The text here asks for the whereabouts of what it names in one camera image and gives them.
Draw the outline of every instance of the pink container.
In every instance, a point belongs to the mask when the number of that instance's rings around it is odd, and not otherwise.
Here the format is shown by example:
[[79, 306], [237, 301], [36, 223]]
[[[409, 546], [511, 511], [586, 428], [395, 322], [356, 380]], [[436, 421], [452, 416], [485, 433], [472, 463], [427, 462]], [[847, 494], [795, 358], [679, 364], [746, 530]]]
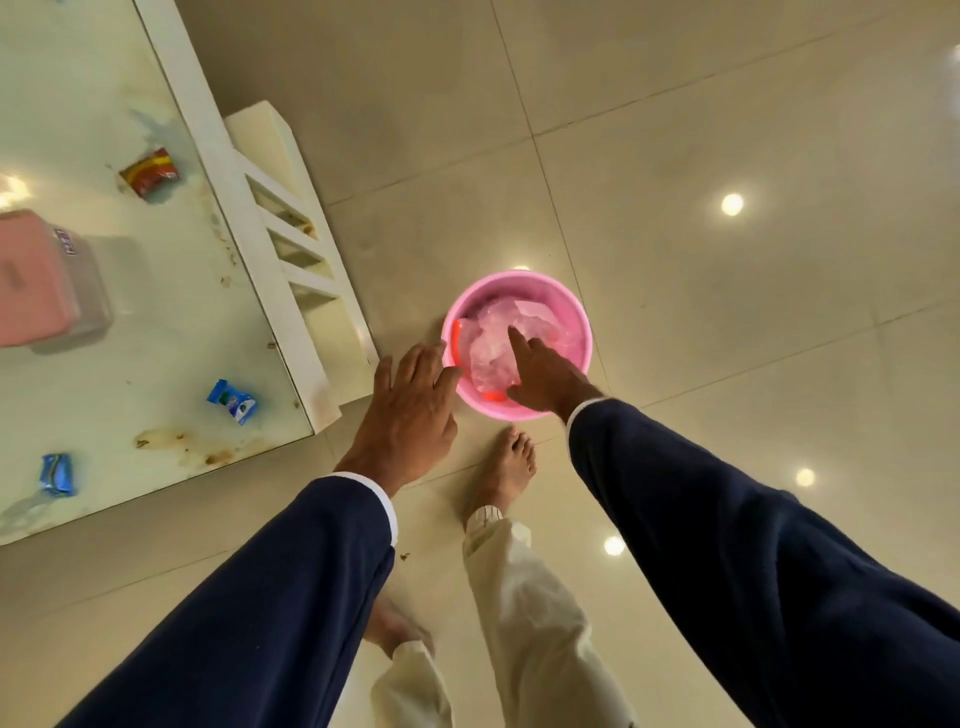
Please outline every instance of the pink container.
[[83, 337], [112, 321], [86, 240], [29, 209], [0, 215], [0, 347]]
[[[590, 356], [593, 353], [593, 335], [590, 333], [587, 313], [577, 301], [577, 297], [564, 286], [548, 276], [532, 271], [495, 273], [475, 282], [450, 307], [444, 320], [441, 337], [449, 344], [453, 322], [475, 315], [485, 303], [503, 296], [513, 296], [549, 306], [564, 328], [577, 334], [578, 338], [582, 338], [581, 349], [571, 359], [582, 372], [587, 371], [590, 366]], [[447, 347], [444, 352], [444, 365], [453, 366], [453, 352], [450, 347]], [[468, 376], [460, 379], [457, 394], [477, 412], [493, 417], [495, 420], [522, 422], [535, 420], [546, 414], [521, 407], [512, 401], [484, 400]]]

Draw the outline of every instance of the blue snack packet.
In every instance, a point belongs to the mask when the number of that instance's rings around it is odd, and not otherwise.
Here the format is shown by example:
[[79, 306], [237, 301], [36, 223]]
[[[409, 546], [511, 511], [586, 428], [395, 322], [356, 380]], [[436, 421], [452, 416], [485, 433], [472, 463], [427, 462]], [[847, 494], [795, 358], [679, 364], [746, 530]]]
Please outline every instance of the blue snack packet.
[[75, 496], [73, 465], [67, 452], [55, 452], [43, 456], [40, 469], [40, 489], [54, 497]]
[[256, 410], [256, 400], [246, 392], [241, 392], [226, 379], [218, 379], [206, 398], [214, 404], [222, 404], [239, 425], [247, 421]]

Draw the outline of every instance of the label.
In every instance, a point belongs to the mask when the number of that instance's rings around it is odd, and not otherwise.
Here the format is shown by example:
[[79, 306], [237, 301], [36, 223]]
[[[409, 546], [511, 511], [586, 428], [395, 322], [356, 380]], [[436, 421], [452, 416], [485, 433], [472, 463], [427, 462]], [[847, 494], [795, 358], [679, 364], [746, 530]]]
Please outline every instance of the label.
[[60, 228], [54, 228], [54, 232], [60, 239], [60, 243], [63, 246], [63, 250], [66, 252], [66, 254], [76, 255], [77, 249], [73, 247], [73, 241], [70, 239], [70, 233], [68, 233], [66, 230], [61, 230]]

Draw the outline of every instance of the floor tile grout line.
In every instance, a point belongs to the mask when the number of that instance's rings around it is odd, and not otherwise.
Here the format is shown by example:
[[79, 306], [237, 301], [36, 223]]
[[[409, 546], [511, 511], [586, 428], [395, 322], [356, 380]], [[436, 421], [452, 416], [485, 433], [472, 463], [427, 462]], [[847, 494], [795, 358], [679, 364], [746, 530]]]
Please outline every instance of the floor tile grout line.
[[[546, 177], [546, 168], [543, 166], [543, 158], [540, 156], [540, 147], [537, 144], [537, 137], [534, 134], [533, 125], [530, 123], [530, 114], [527, 113], [527, 105], [523, 102], [523, 93], [520, 91], [520, 83], [516, 79], [516, 71], [514, 69], [514, 61], [510, 58], [510, 48], [507, 46], [507, 38], [503, 35], [503, 28], [500, 27], [500, 18], [496, 14], [496, 5], [493, 0], [490, 0], [490, 8], [493, 12], [493, 21], [496, 23], [496, 30], [500, 33], [500, 42], [503, 44], [503, 54], [507, 57], [507, 65], [510, 66], [510, 74], [514, 78], [514, 88], [516, 89], [516, 96], [520, 100], [520, 107], [523, 109], [523, 117], [527, 120], [527, 128], [530, 130], [530, 139], [534, 143], [534, 153], [537, 155], [537, 164], [540, 165], [540, 174], [543, 176], [543, 184], [546, 186], [547, 197], [550, 198], [550, 207], [553, 209], [553, 217], [557, 221], [557, 230], [560, 231], [560, 239], [564, 243], [564, 250], [566, 251], [566, 260], [570, 264], [570, 272], [573, 273], [573, 282], [577, 286], [577, 293], [580, 294], [580, 300], [584, 303], [584, 309], [587, 309], [587, 301], [584, 297], [584, 290], [580, 285], [580, 279], [577, 277], [576, 266], [573, 265], [573, 255], [570, 254], [570, 246], [566, 243], [566, 233], [564, 232], [564, 226], [560, 222], [560, 213], [557, 211], [557, 203], [553, 199], [553, 190], [550, 188], [550, 180]], [[597, 343], [596, 338], [593, 339], [593, 346], [597, 350], [597, 359], [600, 360], [600, 368], [603, 370], [604, 379], [607, 381], [607, 388], [610, 389], [610, 378], [607, 376], [607, 367], [603, 363], [603, 354], [600, 352], [600, 345]]]
[[503, 28], [500, 27], [500, 17], [496, 14], [496, 5], [493, 0], [490, 0], [490, 9], [493, 13], [493, 22], [496, 23], [496, 31], [500, 35], [500, 44], [503, 46], [503, 55], [507, 59], [507, 65], [510, 68], [510, 76], [514, 79], [514, 91], [516, 91], [516, 98], [520, 102], [520, 108], [523, 109], [523, 118], [527, 122], [527, 131], [530, 133], [530, 138], [534, 137], [534, 128], [530, 124], [530, 114], [527, 113], [527, 105], [523, 103], [523, 94], [520, 92], [520, 84], [516, 79], [516, 70], [514, 69], [514, 60], [510, 58], [510, 48], [507, 47], [507, 38], [503, 36]]
[[500, 142], [499, 144], [494, 144], [493, 146], [487, 149], [481, 149], [477, 152], [471, 152], [465, 157], [457, 157], [456, 159], [452, 159], [451, 161], [445, 161], [443, 164], [440, 164], [436, 167], [430, 167], [429, 169], [422, 169], [419, 172], [414, 172], [413, 174], [407, 175], [405, 177], [401, 177], [399, 180], [394, 180], [393, 182], [387, 182], [386, 184], [382, 184], [379, 187], [374, 187], [372, 189], [365, 189], [360, 192], [356, 192], [352, 195], [348, 195], [347, 197], [340, 198], [339, 200], [336, 200], [335, 202], [332, 202], [332, 203], [321, 201], [321, 206], [323, 207], [324, 210], [328, 210], [337, 205], [341, 205], [342, 203], [348, 203], [351, 200], [357, 200], [366, 195], [372, 195], [376, 192], [382, 192], [385, 189], [390, 189], [391, 187], [394, 187], [398, 184], [403, 184], [404, 182], [409, 182], [410, 180], [416, 180], [417, 178], [425, 177], [426, 175], [434, 174], [435, 172], [443, 172], [443, 170], [445, 169], [449, 169], [450, 167], [455, 167], [458, 164], [463, 164], [465, 162], [471, 161], [472, 159], [477, 159], [480, 157], [484, 157], [486, 155], [492, 155], [492, 154], [496, 154], [497, 152], [502, 152], [505, 149], [519, 146], [520, 144], [530, 141], [531, 139], [532, 139], [531, 136], [525, 135], [523, 137], [516, 137], [516, 138], [510, 139], [509, 141]]
[[742, 61], [742, 62], [740, 62], [740, 63], [735, 63], [734, 65], [727, 66], [727, 67], [725, 67], [725, 68], [720, 68], [720, 69], [715, 70], [715, 71], [711, 71], [710, 73], [707, 73], [707, 74], [705, 74], [705, 75], [703, 75], [703, 76], [698, 76], [698, 77], [696, 77], [696, 78], [694, 78], [694, 79], [690, 79], [690, 80], [688, 80], [688, 81], [683, 81], [683, 82], [681, 82], [681, 83], [679, 83], [679, 84], [672, 85], [672, 86], [670, 86], [670, 87], [668, 87], [668, 88], [661, 88], [661, 89], [659, 89], [659, 90], [656, 90], [656, 91], [653, 91], [652, 93], [647, 94], [646, 96], [641, 96], [640, 98], [637, 98], [637, 99], [632, 99], [632, 100], [630, 100], [630, 101], [625, 101], [624, 103], [618, 104], [617, 106], [610, 107], [609, 109], [603, 109], [602, 111], [597, 111], [597, 112], [595, 112], [595, 113], [588, 114], [587, 116], [583, 116], [583, 117], [581, 117], [581, 118], [579, 118], [579, 119], [571, 119], [570, 121], [564, 121], [562, 124], [558, 124], [558, 125], [556, 125], [556, 126], [554, 126], [554, 127], [550, 127], [549, 129], [545, 129], [545, 130], [543, 130], [542, 132], [533, 132], [534, 140], [536, 141], [536, 139], [537, 139], [538, 136], [546, 136], [546, 135], [549, 134], [549, 133], [558, 132], [558, 131], [561, 130], [561, 129], [566, 129], [567, 127], [575, 126], [575, 125], [580, 124], [580, 123], [582, 123], [582, 122], [589, 121], [590, 119], [595, 119], [595, 118], [597, 118], [598, 116], [603, 116], [605, 113], [610, 113], [610, 112], [612, 112], [612, 111], [619, 111], [619, 110], [621, 110], [621, 109], [625, 109], [626, 107], [632, 106], [633, 104], [640, 104], [640, 103], [642, 103], [642, 102], [644, 102], [644, 101], [649, 101], [650, 99], [655, 99], [655, 98], [657, 98], [658, 96], [662, 96], [662, 95], [664, 95], [664, 94], [671, 93], [671, 92], [673, 92], [673, 91], [678, 91], [678, 90], [680, 90], [681, 88], [687, 88], [688, 86], [692, 86], [692, 85], [698, 84], [698, 83], [700, 83], [700, 82], [702, 82], [702, 81], [708, 81], [709, 79], [716, 78], [717, 76], [724, 76], [724, 75], [726, 75], [726, 74], [728, 74], [728, 73], [732, 73], [733, 71], [739, 71], [739, 70], [741, 70], [741, 69], [743, 69], [743, 68], [746, 68], [746, 67], [748, 67], [748, 66], [754, 65], [755, 63], [760, 63], [760, 62], [762, 62], [762, 61], [768, 61], [768, 60], [770, 60], [770, 59], [772, 59], [772, 58], [776, 58], [777, 56], [782, 56], [783, 54], [786, 54], [786, 53], [792, 53], [793, 51], [796, 51], [796, 50], [799, 50], [799, 49], [801, 49], [801, 48], [804, 48], [804, 47], [807, 46], [807, 45], [812, 45], [812, 44], [814, 44], [814, 43], [819, 43], [819, 42], [822, 42], [822, 41], [824, 41], [824, 40], [827, 40], [828, 38], [831, 38], [831, 37], [834, 37], [834, 36], [839, 36], [839, 35], [841, 35], [841, 34], [843, 34], [843, 33], [849, 32], [849, 31], [854, 31], [854, 30], [858, 30], [858, 29], [860, 29], [860, 28], [865, 28], [865, 27], [867, 27], [867, 26], [869, 26], [869, 25], [872, 25], [873, 23], [878, 22], [879, 20], [882, 20], [883, 18], [887, 17], [888, 15], [891, 15], [891, 14], [893, 14], [893, 13], [895, 13], [895, 12], [899, 12], [900, 10], [901, 10], [900, 7], [896, 7], [896, 8], [893, 8], [892, 10], [883, 12], [883, 13], [881, 13], [880, 15], [876, 15], [876, 16], [871, 17], [871, 18], [868, 18], [868, 19], [866, 19], [866, 20], [862, 20], [862, 21], [860, 21], [860, 22], [858, 22], [858, 23], [853, 23], [852, 25], [848, 25], [848, 26], [845, 27], [845, 28], [839, 28], [839, 29], [837, 29], [837, 30], [835, 30], [835, 31], [831, 31], [831, 32], [829, 32], [829, 33], [825, 33], [825, 34], [823, 34], [823, 35], [821, 35], [821, 36], [816, 36], [816, 37], [813, 37], [813, 38], [809, 38], [808, 40], [803, 40], [803, 41], [801, 41], [801, 42], [799, 42], [799, 43], [795, 43], [794, 45], [786, 46], [785, 48], [781, 48], [781, 49], [779, 49], [779, 50], [777, 50], [777, 51], [771, 51], [771, 52], [769, 52], [769, 53], [762, 54], [762, 55], [760, 55], [760, 56], [756, 56], [756, 57], [751, 58], [751, 59], [748, 59], [748, 60], [746, 60], [746, 61]]
[[237, 548], [239, 548], [240, 546], [234, 546], [234, 547], [232, 547], [232, 548], [225, 548], [225, 549], [223, 549], [222, 551], [217, 551], [216, 553], [208, 554], [208, 555], [206, 555], [206, 556], [204, 556], [204, 557], [202, 557], [202, 558], [195, 559], [195, 560], [193, 560], [193, 561], [188, 561], [186, 564], [179, 564], [178, 566], [171, 567], [170, 569], [164, 569], [163, 571], [158, 571], [157, 573], [152, 573], [152, 574], [149, 574], [149, 575], [147, 575], [147, 576], [143, 576], [143, 577], [141, 577], [141, 578], [139, 578], [139, 579], [134, 579], [133, 581], [127, 582], [126, 584], [120, 584], [119, 586], [113, 587], [113, 588], [111, 588], [111, 589], [107, 589], [107, 590], [105, 590], [105, 591], [103, 591], [103, 592], [98, 592], [98, 593], [95, 594], [95, 595], [83, 596], [83, 597], [81, 597], [80, 599], [77, 599], [77, 600], [75, 600], [75, 601], [71, 601], [71, 602], [68, 602], [68, 603], [66, 603], [66, 604], [61, 604], [61, 606], [55, 607], [55, 608], [53, 608], [53, 609], [51, 609], [51, 610], [49, 610], [49, 611], [39, 612], [38, 614], [36, 614], [36, 615], [34, 615], [33, 617], [31, 617], [30, 619], [28, 619], [27, 622], [25, 622], [25, 623], [29, 623], [29, 622], [35, 621], [36, 619], [40, 619], [40, 618], [42, 618], [42, 617], [49, 617], [50, 615], [57, 614], [58, 612], [63, 612], [64, 610], [70, 609], [71, 607], [75, 607], [75, 606], [77, 606], [78, 604], [83, 604], [83, 603], [85, 603], [85, 602], [92, 601], [93, 599], [99, 599], [101, 596], [106, 596], [106, 595], [109, 595], [109, 594], [113, 594], [114, 592], [119, 592], [121, 589], [126, 589], [127, 587], [131, 587], [131, 586], [133, 586], [134, 584], [139, 584], [139, 583], [144, 582], [144, 581], [149, 581], [150, 579], [156, 578], [157, 576], [162, 576], [162, 575], [165, 574], [165, 573], [171, 573], [172, 571], [176, 571], [176, 570], [178, 570], [178, 569], [186, 569], [187, 567], [192, 567], [192, 566], [194, 566], [195, 564], [200, 564], [201, 562], [206, 561], [207, 559], [213, 559], [213, 558], [216, 558], [217, 556], [222, 556], [222, 555], [225, 554], [225, 553], [230, 553], [230, 552], [232, 552], [232, 551], [235, 551], [235, 550], [236, 550]]
[[841, 341], [846, 341], [847, 339], [852, 339], [852, 338], [854, 338], [854, 336], [859, 336], [859, 335], [861, 335], [861, 334], [867, 333], [868, 331], [877, 330], [878, 328], [879, 328], [879, 326], [876, 326], [876, 325], [874, 325], [874, 324], [870, 324], [868, 327], [858, 328], [857, 330], [851, 331], [851, 332], [849, 332], [849, 333], [845, 333], [843, 336], [837, 336], [836, 338], [829, 339], [828, 341], [821, 342], [820, 344], [816, 344], [816, 345], [814, 345], [814, 346], [812, 346], [812, 347], [808, 347], [808, 348], [806, 348], [806, 349], [801, 349], [801, 350], [798, 351], [798, 352], [791, 352], [791, 353], [789, 353], [789, 354], [784, 354], [783, 356], [778, 356], [776, 359], [770, 359], [769, 361], [765, 361], [765, 362], [763, 362], [762, 364], [757, 364], [757, 365], [755, 365], [755, 366], [753, 366], [753, 367], [748, 367], [747, 369], [740, 370], [739, 372], [734, 372], [733, 374], [729, 374], [729, 375], [726, 375], [726, 376], [721, 376], [719, 379], [714, 379], [714, 380], [712, 380], [712, 381], [705, 382], [704, 384], [698, 384], [697, 386], [691, 387], [690, 389], [684, 389], [682, 392], [678, 392], [678, 393], [675, 394], [675, 395], [670, 395], [669, 397], [664, 397], [664, 398], [662, 398], [662, 399], [660, 399], [660, 400], [654, 400], [654, 401], [651, 401], [651, 402], [646, 402], [646, 403], [644, 403], [644, 404], [638, 404], [638, 405], [636, 405], [636, 408], [639, 409], [639, 410], [643, 410], [643, 409], [646, 409], [647, 407], [653, 407], [653, 406], [656, 405], [656, 404], [663, 404], [663, 403], [666, 402], [666, 401], [675, 400], [677, 397], [682, 397], [683, 395], [688, 395], [688, 394], [690, 394], [691, 392], [697, 392], [698, 390], [706, 389], [707, 387], [711, 387], [711, 386], [713, 386], [714, 384], [719, 384], [719, 383], [722, 382], [722, 381], [727, 381], [728, 379], [733, 379], [733, 378], [736, 378], [736, 377], [738, 377], [738, 376], [743, 376], [743, 375], [749, 374], [750, 372], [759, 371], [760, 369], [763, 369], [764, 367], [769, 367], [769, 366], [772, 365], [772, 364], [779, 364], [780, 362], [786, 361], [787, 359], [792, 359], [792, 358], [794, 358], [795, 356], [802, 356], [802, 355], [805, 354], [805, 353], [815, 352], [815, 351], [817, 351], [818, 349], [822, 349], [823, 347], [828, 347], [828, 346], [830, 346], [831, 344], [838, 344], [838, 343], [840, 343]]

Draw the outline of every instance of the trouser leg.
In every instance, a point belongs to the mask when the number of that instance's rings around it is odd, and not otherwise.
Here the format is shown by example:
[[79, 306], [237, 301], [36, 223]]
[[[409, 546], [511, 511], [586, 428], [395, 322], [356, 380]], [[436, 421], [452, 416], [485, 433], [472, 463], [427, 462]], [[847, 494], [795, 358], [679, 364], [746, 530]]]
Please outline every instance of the trouser leg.
[[587, 616], [492, 506], [468, 520], [464, 563], [508, 728], [628, 728], [634, 713], [590, 643]]
[[422, 642], [394, 651], [390, 668], [373, 684], [376, 728], [452, 728], [444, 679]]

